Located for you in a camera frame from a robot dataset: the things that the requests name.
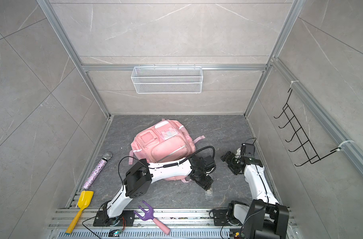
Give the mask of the clear plastic pen box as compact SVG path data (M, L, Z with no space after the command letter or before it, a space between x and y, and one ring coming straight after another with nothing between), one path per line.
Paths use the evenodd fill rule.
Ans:
M212 198L213 197L213 187L210 186L209 189L205 191L205 197L206 198Z

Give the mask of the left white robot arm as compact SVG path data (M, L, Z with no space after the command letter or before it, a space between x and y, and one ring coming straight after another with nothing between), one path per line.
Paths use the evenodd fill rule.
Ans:
M126 173L122 188L108 202L103 211L108 218L120 216L134 198L147 193L152 183L167 178L188 177L207 191L213 184L210 172L213 172L215 168L216 164L212 156L197 157L193 155L166 163L147 163L146 160L141 159Z

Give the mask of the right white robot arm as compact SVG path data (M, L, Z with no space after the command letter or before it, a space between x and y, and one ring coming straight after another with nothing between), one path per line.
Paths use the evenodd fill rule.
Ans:
M226 152L221 160L227 163L235 175L243 175L249 184L252 202L239 201L228 204L227 222L238 223L240 230L235 239L285 239L287 236L289 210L274 196L261 160L255 157L255 144L243 143L236 153Z

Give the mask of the pink school backpack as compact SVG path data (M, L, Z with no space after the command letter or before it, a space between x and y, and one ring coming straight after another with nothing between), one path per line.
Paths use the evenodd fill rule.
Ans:
M129 164L134 158L146 159L148 163L168 163L188 157L196 152L195 144L204 139L193 140L177 120L163 119L138 133L131 143Z

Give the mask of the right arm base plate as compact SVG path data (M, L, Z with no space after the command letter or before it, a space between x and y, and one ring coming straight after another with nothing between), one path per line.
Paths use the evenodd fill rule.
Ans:
M239 221L228 214L227 209L212 209L209 217L213 219L215 226L238 226Z

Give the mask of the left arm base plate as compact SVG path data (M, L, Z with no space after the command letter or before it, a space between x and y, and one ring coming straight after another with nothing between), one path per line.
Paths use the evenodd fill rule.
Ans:
M123 225L132 227L135 220L133 210L123 211L118 217L109 218L107 212L99 210L93 222L94 227L122 227Z

